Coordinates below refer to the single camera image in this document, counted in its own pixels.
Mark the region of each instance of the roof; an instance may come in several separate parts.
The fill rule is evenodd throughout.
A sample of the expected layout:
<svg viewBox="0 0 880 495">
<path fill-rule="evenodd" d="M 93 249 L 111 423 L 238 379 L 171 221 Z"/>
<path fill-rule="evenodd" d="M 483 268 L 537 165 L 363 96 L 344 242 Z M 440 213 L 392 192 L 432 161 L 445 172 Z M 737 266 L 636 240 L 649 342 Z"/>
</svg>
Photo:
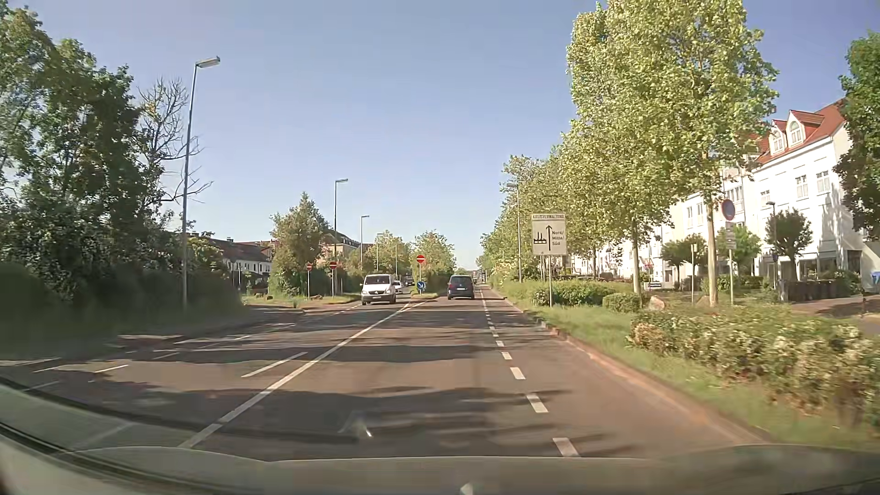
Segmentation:
<svg viewBox="0 0 880 495">
<path fill-rule="evenodd" d="M 797 151 L 804 146 L 813 144 L 821 139 L 829 137 L 834 133 L 844 122 L 843 115 L 840 114 L 838 110 L 838 106 L 840 105 L 842 100 L 837 100 L 831 105 L 826 105 L 822 107 L 817 112 L 802 112 L 800 110 L 792 110 L 791 114 L 801 123 L 803 124 L 803 133 L 805 139 L 794 146 L 788 146 L 785 151 L 781 153 L 776 153 L 775 155 L 770 154 L 770 144 L 768 143 L 767 136 L 761 138 L 758 142 L 758 147 L 761 149 L 761 156 L 758 157 L 758 163 L 761 165 L 765 165 L 772 160 L 775 160 L 779 157 L 784 157 L 785 155 L 791 153 L 792 151 Z M 779 126 L 779 121 L 774 120 L 777 127 Z"/>
<path fill-rule="evenodd" d="M 208 242 L 223 251 L 224 258 L 234 262 L 269 262 L 265 248 L 247 242 L 229 242 L 228 240 L 208 239 Z"/>
</svg>

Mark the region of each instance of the white building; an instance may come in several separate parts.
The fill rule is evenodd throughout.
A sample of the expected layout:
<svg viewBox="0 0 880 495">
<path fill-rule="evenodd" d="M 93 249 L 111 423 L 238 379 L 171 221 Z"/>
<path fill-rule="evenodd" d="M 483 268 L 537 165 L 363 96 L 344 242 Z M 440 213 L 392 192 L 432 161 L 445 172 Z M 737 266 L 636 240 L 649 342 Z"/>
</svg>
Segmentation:
<svg viewBox="0 0 880 495">
<path fill-rule="evenodd" d="M 792 110 L 787 119 L 773 121 L 770 136 L 759 144 L 759 168 L 753 170 L 751 176 L 735 168 L 722 171 L 725 195 L 736 206 L 733 222 L 746 225 L 762 241 L 766 237 L 767 219 L 774 209 L 796 208 L 810 221 L 813 242 L 801 253 L 796 266 L 786 256 L 779 259 L 781 274 L 786 277 L 793 277 L 794 270 L 804 279 L 811 272 L 843 268 L 860 273 L 865 288 L 876 289 L 871 272 L 880 270 L 880 243 L 866 241 L 862 233 L 853 230 L 852 216 L 840 201 L 843 197 L 840 180 L 833 171 L 840 155 L 850 145 L 837 103 L 815 113 Z M 664 242 L 682 240 L 694 233 L 704 239 L 709 236 L 707 206 L 698 195 L 672 206 L 670 214 L 673 225 L 658 227 L 655 238 L 639 247 L 642 268 L 651 264 L 652 279 L 656 281 L 676 280 L 675 269 L 659 257 Z M 716 212 L 715 230 L 721 230 L 724 224 L 724 218 Z M 618 269 L 609 270 L 600 263 L 600 272 L 615 271 L 620 277 L 632 276 L 631 247 L 626 242 L 621 247 L 624 255 Z M 764 244 L 762 251 L 765 254 L 755 260 L 753 267 L 756 275 L 772 273 L 770 247 Z M 573 256 L 572 263 L 583 266 L 583 273 L 591 273 L 591 260 Z M 690 263 L 686 263 L 681 272 L 682 278 L 690 275 Z"/>
</svg>

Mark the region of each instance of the solid white line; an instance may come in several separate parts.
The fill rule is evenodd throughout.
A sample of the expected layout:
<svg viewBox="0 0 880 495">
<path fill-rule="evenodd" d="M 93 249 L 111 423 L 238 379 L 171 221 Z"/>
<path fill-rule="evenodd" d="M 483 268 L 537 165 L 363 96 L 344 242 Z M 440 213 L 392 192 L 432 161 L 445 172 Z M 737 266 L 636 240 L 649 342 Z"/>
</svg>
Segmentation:
<svg viewBox="0 0 880 495">
<path fill-rule="evenodd" d="M 366 329 L 363 329 L 363 330 L 358 331 L 358 332 L 355 333 L 353 336 L 350 336 L 349 338 L 347 338 L 347 339 L 343 340 L 342 342 L 336 344 L 334 347 L 331 347 L 330 349 L 324 351 L 324 353 L 321 354 L 320 356 L 318 356 L 318 357 L 316 357 L 315 359 L 309 361 L 308 363 L 305 363 L 304 365 L 300 366 L 299 368 L 297 368 L 296 370 L 294 370 L 293 372 L 291 372 L 290 374 L 288 374 L 288 375 L 285 376 L 284 378 L 281 378 L 279 381 L 276 381 L 276 382 L 273 383 L 272 385 L 269 385 L 268 387 L 266 387 L 265 390 L 259 392 L 259 394 L 255 395 L 255 396 L 251 397 L 250 399 L 248 399 L 246 402 L 244 402 L 243 404 L 241 404 L 240 406 L 238 406 L 238 407 L 235 408 L 234 410 L 229 411 L 229 412 L 226 413 L 224 416 L 220 417 L 220 419 L 218 419 L 215 423 L 213 423 L 212 425 L 209 425 L 209 426 L 208 426 L 207 428 L 205 428 L 204 430 L 202 430 L 202 431 L 198 432 L 197 434 L 193 435 L 189 440 L 187 440 L 187 441 L 181 443 L 180 445 L 178 445 L 178 447 L 180 447 L 180 448 L 192 448 L 192 447 L 195 447 L 196 444 L 198 444 L 198 443 L 201 442 L 202 440 L 207 439 L 208 436 L 209 436 L 211 433 L 216 432 L 216 431 L 219 430 L 223 425 L 229 423 L 230 421 L 232 421 L 233 419 L 235 419 L 236 417 L 238 417 L 238 415 L 240 415 L 241 413 L 245 412 L 246 410 L 251 409 L 256 403 L 258 403 L 259 401 L 261 401 L 261 400 L 265 399 L 266 397 L 268 397 L 269 394 L 271 394 L 272 392 L 275 392 L 278 388 L 283 387 L 285 383 L 287 383 L 288 381 L 293 380 L 294 378 L 296 378 L 297 376 L 299 376 L 301 373 L 303 373 L 305 370 L 311 368 L 312 366 L 317 365 L 319 362 L 321 362 L 321 360 L 323 360 L 323 359 L 326 358 L 327 356 L 333 354 L 334 352 L 338 351 L 338 350 L 339 350 L 342 346 L 344 346 L 345 344 L 348 344 L 349 342 L 351 342 L 351 341 L 355 340 L 356 338 L 358 338 L 359 336 L 361 336 L 361 335 L 363 335 L 363 334 L 369 332 L 370 330 L 374 329 L 375 327 L 379 326 L 380 324 L 382 324 L 382 323 L 384 323 L 384 322 L 386 322 L 386 321 L 388 321 L 388 320 L 391 320 L 391 319 L 392 319 L 394 316 L 396 316 L 397 314 L 402 313 L 402 312 L 406 311 L 407 309 L 412 309 L 413 307 L 418 307 L 418 306 L 420 306 L 420 305 L 422 305 L 422 304 L 425 304 L 426 302 L 428 302 L 428 301 L 427 301 L 427 300 L 426 300 L 426 301 L 422 301 L 422 302 L 420 302 L 419 304 L 416 304 L 416 305 L 414 305 L 414 306 L 412 306 L 412 307 L 410 307 L 410 306 L 409 306 L 409 303 L 407 303 L 407 305 L 404 306 L 404 307 L 402 307 L 400 310 L 398 310 L 398 311 L 396 311 L 396 312 L 394 312 L 394 313 L 389 314 L 389 315 L 386 316 L 385 318 L 383 318 L 383 319 L 381 319 L 381 320 L 379 320 L 379 321 L 373 323 L 372 325 L 370 325 L 370 326 L 367 327 Z"/>
<path fill-rule="evenodd" d="M 532 405 L 532 409 L 534 409 L 535 412 L 537 412 L 538 414 L 547 412 L 547 407 L 538 398 L 538 394 L 526 394 L 525 398 L 529 399 L 529 404 Z"/>
<path fill-rule="evenodd" d="M 170 358 L 171 356 L 173 356 L 173 355 L 175 355 L 175 354 L 180 354 L 180 351 L 177 351 L 177 352 L 169 352 L 169 353 L 167 353 L 167 354 L 163 354 L 162 356 L 156 356 L 155 358 L 150 358 L 150 359 Z"/>
<path fill-rule="evenodd" d="M 46 383 L 43 383 L 42 385 L 34 385 L 33 387 L 25 388 L 25 391 L 39 390 L 40 388 L 48 387 L 50 385 L 55 385 L 56 383 L 61 383 L 61 381 L 60 380 L 47 381 Z"/>
<path fill-rule="evenodd" d="M 124 368 L 125 366 L 128 366 L 128 365 L 114 366 L 114 367 L 112 367 L 112 368 L 105 368 L 105 369 L 103 369 L 103 370 L 98 370 L 98 371 L 96 371 L 96 372 L 92 372 L 92 373 L 103 373 L 103 372 L 105 372 L 105 371 L 118 370 L 119 368 Z"/>
<path fill-rule="evenodd" d="M 575 446 L 571 445 L 571 440 L 560 437 L 553 439 L 553 442 L 556 444 L 556 448 L 559 449 L 559 453 L 562 454 L 563 457 L 580 457 L 581 455 L 577 453 L 577 449 Z"/>
<path fill-rule="evenodd" d="M 107 430 L 106 432 L 98 433 L 97 435 L 95 435 L 93 437 L 90 437 L 88 439 L 85 439 L 83 441 L 80 441 L 80 442 L 73 444 L 73 446 L 70 447 L 70 450 L 81 450 L 81 449 L 86 448 L 90 445 L 94 445 L 94 444 L 98 443 L 99 441 L 101 441 L 111 435 L 115 435 L 116 433 L 121 432 L 122 430 L 125 430 L 126 428 L 130 428 L 132 425 L 133 425 L 132 423 L 126 423 L 124 425 L 119 425 L 119 426 L 116 426 L 115 428 L 111 428 L 111 429 Z"/>
<path fill-rule="evenodd" d="M 299 357 L 302 356 L 303 354 L 305 354 L 305 351 L 303 351 L 303 352 L 299 352 L 298 354 L 294 354 L 293 356 L 290 356 L 289 358 L 286 358 L 286 359 L 282 359 L 281 361 L 276 361 L 276 362 L 272 363 L 271 365 L 263 366 L 262 368 L 260 368 L 260 369 L 257 370 L 257 371 L 252 371 L 252 372 L 250 372 L 250 373 L 248 373 L 248 374 L 243 374 L 243 375 L 241 375 L 241 378 L 250 378 L 250 377 L 254 376 L 254 375 L 257 374 L 257 373 L 263 373 L 264 371 L 266 371 L 266 370 L 270 370 L 270 369 L 272 369 L 272 368 L 274 368 L 274 367 L 276 367 L 276 366 L 278 366 L 278 365 L 283 365 L 284 363 L 290 361 L 291 359 L 299 358 Z"/>
</svg>

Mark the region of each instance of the asphalt road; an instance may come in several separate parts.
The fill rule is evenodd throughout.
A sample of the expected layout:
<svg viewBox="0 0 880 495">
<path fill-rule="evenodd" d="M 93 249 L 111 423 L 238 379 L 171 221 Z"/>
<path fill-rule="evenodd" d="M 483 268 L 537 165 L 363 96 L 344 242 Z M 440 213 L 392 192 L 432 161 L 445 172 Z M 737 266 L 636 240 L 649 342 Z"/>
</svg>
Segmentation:
<svg viewBox="0 0 880 495">
<path fill-rule="evenodd" d="M 72 449 L 186 447 L 266 461 L 656 457 L 755 440 L 544 335 L 488 288 L 477 294 L 278 312 L 235 334 L 4 366 L 4 377 L 43 393 L 151 418 L 71 417 L 6 394 L 4 421 Z"/>
</svg>

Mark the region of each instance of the street lamp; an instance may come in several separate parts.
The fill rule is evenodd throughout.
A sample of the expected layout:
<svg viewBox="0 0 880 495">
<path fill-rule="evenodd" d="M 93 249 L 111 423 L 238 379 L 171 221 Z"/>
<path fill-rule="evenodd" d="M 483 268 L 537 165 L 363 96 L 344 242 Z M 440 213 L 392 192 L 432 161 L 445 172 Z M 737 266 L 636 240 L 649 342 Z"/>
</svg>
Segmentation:
<svg viewBox="0 0 880 495">
<path fill-rule="evenodd" d="M 775 201 L 768 201 L 768 202 L 766 202 L 766 204 L 773 206 L 773 242 L 774 242 L 774 251 L 775 251 L 776 250 L 775 244 L 778 241 L 777 237 L 776 237 L 776 202 Z M 776 259 L 773 260 L 773 288 L 774 289 L 776 289 L 776 278 L 779 277 L 778 266 L 779 266 L 779 254 L 777 253 Z"/>
<path fill-rule="evenodd" d="M 519 282 L 523 282 L 523 233 L 522 222 L 519 221 L 519 181 L 508 182 L 507 189 L 517 190 L 517 266 L 519 268 Z"/>
<path fill-rule="evenodd" d="M 370 215 L 361 215 L 361 270 L 363 270 L 363 220 Z"/>
<path fill-rule="evenodd" d="M 336 179 L 333 183 L 333 259 L 339 261 L 339 255 L 336 253 L 336 247 L 339 246 L 339 231 L 336 230 L 336 187 L 340 184 L 348 182 L 348 179 Z M 330 295 L 336 295 L 336 269 L 333 269 L 333 289 Z"/>
<path fill-rule="evenodd" d="M 180 245 L 183 248 L 183 255 L 180 257 L 180 271 L 182 276 L 183 289 L 183 310 L 187 310 L 187 196 L 189 195 L 189 142 L 193 135 L 193 100 L 195 99 L 195 75 L 199 73 L 199 69 L 207 69 L 214 67 L 220 63 L 220 57 L 215 56 L 200 62 L 196 62 L 193 67 L 193 85 L 189 89 L 189 118 L 187 121 L 187 151 L 183 159 L 183 211 L 181 213 L 180 227 Z"/>
</svg>

